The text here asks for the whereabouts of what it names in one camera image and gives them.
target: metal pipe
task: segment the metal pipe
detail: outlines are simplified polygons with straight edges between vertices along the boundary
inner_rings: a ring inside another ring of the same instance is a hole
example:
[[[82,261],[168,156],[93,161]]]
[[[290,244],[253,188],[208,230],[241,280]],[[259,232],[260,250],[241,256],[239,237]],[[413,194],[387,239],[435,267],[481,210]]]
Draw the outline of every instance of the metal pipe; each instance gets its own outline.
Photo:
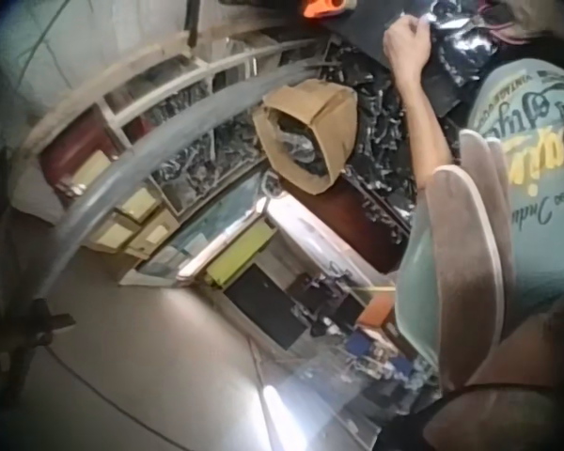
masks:
[[[51,231],[48,242],[36,252],[8,303],[8,317],[25,315],[34,299],[47,296],[92,229],[161,163],[204,133],[258,104],[272,89],[317,76],[315,65],[316,61],[302,61],[223,89],[173,117],[123,152],[69,207]]]

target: person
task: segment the person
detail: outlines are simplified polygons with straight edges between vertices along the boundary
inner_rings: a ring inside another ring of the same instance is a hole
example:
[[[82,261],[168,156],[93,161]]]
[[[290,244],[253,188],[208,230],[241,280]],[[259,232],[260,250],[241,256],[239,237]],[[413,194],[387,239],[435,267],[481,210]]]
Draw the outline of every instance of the person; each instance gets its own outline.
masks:
[[[418,190],[399,268],[397,322],[416,350],[438,366],[439,297],[423,194],[438,168],[455,163],[421,84],[431,54],[429,24],[402,16],[384,35],[384,53],[405,109]],[[506,302],[515,312],[507,327],[513,331],[540,305],[564,294],[564,70],[536,59],[495,69],[482,84],[468,128],[503,148],[514,270]]]

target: t-shirt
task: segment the t-shirt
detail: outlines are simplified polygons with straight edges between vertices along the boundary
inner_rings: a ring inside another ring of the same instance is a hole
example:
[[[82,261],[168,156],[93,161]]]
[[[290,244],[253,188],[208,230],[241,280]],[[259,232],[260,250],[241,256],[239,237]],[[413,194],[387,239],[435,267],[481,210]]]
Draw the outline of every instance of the t-shirt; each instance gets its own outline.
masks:
[[[515,301],[525,316],[564,293],[564,70],[535,59],[499,68],[468,128],[499,138],[506,155]]]
[[[516,276],[509,302],[523,319],[564,293],[564,70],[534,59],[498,68],[483,84],[468,122],[470,129],[499,138],[505,151]],[[399,269],[396,314],[400,331],[437,365],[439,300],[427,207],[417,202]]]

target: orange object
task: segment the orange object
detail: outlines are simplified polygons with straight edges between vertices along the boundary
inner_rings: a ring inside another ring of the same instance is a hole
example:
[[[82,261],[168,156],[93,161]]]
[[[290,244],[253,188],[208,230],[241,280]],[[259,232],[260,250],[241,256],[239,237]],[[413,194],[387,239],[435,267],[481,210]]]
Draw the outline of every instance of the orange object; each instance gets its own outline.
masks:
[[[303,15],[309,19],[323,16],[333,16],[355,9],[357,0],[307,0]]]

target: black panel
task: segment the black panel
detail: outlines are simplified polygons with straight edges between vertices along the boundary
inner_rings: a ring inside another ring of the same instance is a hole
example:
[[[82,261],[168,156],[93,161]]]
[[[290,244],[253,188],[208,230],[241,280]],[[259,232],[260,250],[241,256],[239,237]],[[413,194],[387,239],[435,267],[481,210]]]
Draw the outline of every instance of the black panel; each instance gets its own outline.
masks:
[[[246,316],[285,350],[306,329],[290,311],[294,306],[292,299],[255,265],[250,266],[224,292]]]

